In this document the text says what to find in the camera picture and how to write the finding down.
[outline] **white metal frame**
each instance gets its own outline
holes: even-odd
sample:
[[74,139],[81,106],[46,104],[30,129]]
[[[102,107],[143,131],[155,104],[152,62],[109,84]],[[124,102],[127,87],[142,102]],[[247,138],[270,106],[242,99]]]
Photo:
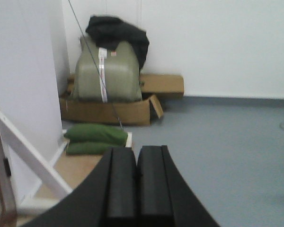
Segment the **white metal frame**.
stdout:
[[[72,192],[72,188],[54,169],[40,152],[28,141],[28,139],[16,128],[16,126],[0,110],[0,136],[5,156],[11,160],[9,146],[30,167],[30,169],[46,184],[59,200]],[[15,179],[11,178],[14,194],[17,194]],[[19,214],[40,214],[51,208],[59,200],[37,199],[27,196],[23,201],[16,200]]]

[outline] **blue-gray floor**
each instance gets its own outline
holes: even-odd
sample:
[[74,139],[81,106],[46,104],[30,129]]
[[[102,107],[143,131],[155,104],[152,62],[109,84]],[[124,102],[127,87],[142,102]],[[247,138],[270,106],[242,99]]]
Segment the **blue-gray floor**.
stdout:
[[125,127],[135,155],[168,145],[221,227],[284,227],[284,100],[185,97],[165,107],[151,126]]

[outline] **open cardboard box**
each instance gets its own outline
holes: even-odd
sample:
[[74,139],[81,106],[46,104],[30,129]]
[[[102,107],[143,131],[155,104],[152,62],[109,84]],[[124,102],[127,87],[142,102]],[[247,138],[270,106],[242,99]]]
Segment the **open cardboard box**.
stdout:
[[163,110],[157,96],[162,98],[183,97],[184,83],[179,75],[141,74],[140,85],[146,99],[133,103],[95,103],[75,101],[68,98],[73,89],[74,76],[68,79],[67,94],[59,98],[63,120],[118,124],[115,111],[123,124],[150,125],[151,109],[158,118]]
[[118,124],[114,112],[118,113],[123,124],[149,125],[151,122],[150,109],[154,108],[158,118],[163,116],[163,110],[155,95],[134,103],[95,103],[69,100],[67,97],[59,98],[61,118],[79,122],[95,122]]

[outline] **cardboard flap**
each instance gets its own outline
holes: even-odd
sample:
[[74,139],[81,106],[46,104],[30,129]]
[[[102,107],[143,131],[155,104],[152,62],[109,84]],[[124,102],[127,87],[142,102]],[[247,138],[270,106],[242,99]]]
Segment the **cardboard flap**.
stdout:
[[153,106],[158,118],[160,119],[164,115],[164,113],[159,99],[157,98],[156,95],[151,95],[148,99],[151,105]]

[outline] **green sandbag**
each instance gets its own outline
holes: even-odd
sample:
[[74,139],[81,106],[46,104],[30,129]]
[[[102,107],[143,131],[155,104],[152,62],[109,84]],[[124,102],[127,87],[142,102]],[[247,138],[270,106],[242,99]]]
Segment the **green sandbag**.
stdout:
[[70,143],[66,149],[67,155],[103,155],[110,147],[118,147],[118,145],[99,143],[99,142],[81,142]]
[[112,126],[92,123],[76,124],[64,135],[71,142],[102,142],[124,146],[127,133]]

